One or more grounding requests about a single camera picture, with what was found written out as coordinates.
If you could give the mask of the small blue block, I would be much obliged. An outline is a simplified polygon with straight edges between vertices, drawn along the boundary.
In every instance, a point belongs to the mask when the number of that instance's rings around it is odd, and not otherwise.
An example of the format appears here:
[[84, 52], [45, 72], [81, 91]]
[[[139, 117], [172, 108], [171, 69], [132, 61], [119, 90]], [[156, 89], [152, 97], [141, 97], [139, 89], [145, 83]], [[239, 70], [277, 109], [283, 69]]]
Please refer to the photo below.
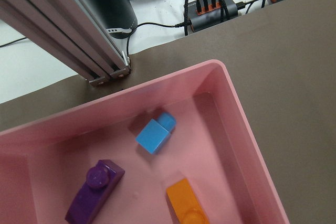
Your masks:
[[169, 139], [176, 126], [176, 119], [163, 112], [156, 119], [151, 119], [137, 135], [135, 140], [150, 154], [155, 154]]

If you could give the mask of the near grey USB hub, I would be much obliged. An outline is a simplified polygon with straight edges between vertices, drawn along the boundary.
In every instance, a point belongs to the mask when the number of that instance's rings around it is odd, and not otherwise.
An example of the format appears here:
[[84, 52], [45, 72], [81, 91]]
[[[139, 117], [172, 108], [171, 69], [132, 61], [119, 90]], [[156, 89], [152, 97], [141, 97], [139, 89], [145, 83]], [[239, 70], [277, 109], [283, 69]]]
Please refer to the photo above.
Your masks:
[[245, 3], [234, 0], [185, 0], [184, 34], [187, 36], [189, 31], [197, 32], [231, 20], [245, 7]]

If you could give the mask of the purple block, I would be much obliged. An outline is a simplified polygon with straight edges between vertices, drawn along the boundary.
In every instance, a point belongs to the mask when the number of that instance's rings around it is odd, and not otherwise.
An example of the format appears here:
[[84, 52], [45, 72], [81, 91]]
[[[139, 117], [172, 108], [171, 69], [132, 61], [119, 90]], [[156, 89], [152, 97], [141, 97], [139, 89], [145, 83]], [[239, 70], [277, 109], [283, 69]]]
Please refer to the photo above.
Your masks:
[[86, 180], [73, 199], [65, 220], [68, 223], [92, 223], [125, 170], [109, 159], [99, 160], [86, 174]]

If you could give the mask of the orange block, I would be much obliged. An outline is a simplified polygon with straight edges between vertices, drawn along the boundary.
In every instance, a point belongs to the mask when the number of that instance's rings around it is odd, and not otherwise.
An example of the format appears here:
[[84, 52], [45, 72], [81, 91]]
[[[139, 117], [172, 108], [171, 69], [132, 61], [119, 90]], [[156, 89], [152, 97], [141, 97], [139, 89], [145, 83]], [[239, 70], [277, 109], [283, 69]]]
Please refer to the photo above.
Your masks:
[[208, 217], [186, 178], [166, 189], [179, 223], [209, 223]]

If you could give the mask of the pink plastic box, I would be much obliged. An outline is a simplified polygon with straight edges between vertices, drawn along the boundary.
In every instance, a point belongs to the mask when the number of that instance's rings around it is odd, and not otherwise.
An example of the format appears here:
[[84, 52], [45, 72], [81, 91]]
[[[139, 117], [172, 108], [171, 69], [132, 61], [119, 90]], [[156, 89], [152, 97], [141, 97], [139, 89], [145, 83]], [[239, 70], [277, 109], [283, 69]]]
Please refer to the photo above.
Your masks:
[[[136, 140], [176, 119], [155, 154]], [[210, 223], [288, 223], [225, 65], [209, 60], [1, 133], [1, 223], [64, 223], [98, 160], [125, 175], [95, 223], [177, 223], [186, 178]]]

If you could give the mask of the black water bottle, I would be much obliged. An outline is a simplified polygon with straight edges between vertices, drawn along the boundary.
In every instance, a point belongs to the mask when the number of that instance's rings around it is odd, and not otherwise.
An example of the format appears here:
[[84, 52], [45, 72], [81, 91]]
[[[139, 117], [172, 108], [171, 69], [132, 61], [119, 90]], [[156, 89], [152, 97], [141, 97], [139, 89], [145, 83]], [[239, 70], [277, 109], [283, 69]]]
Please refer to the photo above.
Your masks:
[[138, 25], [129, 0], [84, 0], [96, 18], [116, 39], [124, 39]]

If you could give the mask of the aluminium frame post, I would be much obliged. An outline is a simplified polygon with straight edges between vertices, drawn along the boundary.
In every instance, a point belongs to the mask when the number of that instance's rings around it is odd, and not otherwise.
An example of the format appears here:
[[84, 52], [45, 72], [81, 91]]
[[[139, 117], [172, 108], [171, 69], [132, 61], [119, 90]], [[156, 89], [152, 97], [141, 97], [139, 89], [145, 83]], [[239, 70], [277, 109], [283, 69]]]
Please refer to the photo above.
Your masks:
[[84, 0], [1, 0], [1, 20], [93, 86], [131, 72], [129, 57]]

